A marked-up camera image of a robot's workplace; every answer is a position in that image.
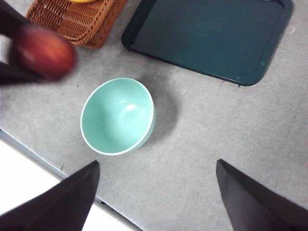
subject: gray table surface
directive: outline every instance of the gray table surface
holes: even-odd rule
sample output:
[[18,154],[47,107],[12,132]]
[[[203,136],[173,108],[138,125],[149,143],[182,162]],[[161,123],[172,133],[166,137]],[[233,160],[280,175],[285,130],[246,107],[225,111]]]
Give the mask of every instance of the gray table surface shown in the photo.
[[[8,0],[22,14],[31,1]],[[2,87],[1,129],[65,175],[98,160],[97,197],[146,231],[231,230],[219,158],[308,208],[308,1],[294,1],[267,73],[251,87],[128,52],[120,38],[139,2],[128,1],[102,49],[77,49],[64,82]],[[157,124],[138,150],[104,156],[83,141],[79,118],[90,93],[116,77],[144,83]]]

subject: tray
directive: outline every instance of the tray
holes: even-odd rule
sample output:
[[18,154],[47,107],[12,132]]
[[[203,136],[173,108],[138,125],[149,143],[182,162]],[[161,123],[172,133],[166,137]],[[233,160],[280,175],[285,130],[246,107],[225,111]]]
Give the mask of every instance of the tray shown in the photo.
[[143,0],[122,43],[132,51],[239,85],[263,77],[291,0]]

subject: bowl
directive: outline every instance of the bowl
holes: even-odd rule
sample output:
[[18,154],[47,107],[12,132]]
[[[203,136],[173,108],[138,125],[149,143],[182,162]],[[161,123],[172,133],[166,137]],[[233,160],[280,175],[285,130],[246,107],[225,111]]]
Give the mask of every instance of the bowl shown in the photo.
[[81,117],[87,145],[104,155],[120,155],[142,146],[155,126],[155,108],[149,91],[131,78],[101,84],[88,97]]

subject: basket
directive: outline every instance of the basket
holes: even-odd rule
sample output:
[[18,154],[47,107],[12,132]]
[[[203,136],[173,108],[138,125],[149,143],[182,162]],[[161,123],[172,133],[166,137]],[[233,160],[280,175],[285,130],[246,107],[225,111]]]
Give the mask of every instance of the basket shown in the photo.
[[26,18],[56,31],[74,46],[100,48],[128,0],[96,0],[72,3],[68,0],[35,0]]

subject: red apple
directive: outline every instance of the red apple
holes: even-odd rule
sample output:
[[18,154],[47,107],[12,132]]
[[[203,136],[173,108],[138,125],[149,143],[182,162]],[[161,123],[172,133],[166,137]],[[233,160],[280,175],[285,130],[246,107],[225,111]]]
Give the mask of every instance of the red apple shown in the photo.
[[71,42],[53,31],[24,26],[13,37],[12,59],[17,64],[57,81],[75,66],[76,53]]

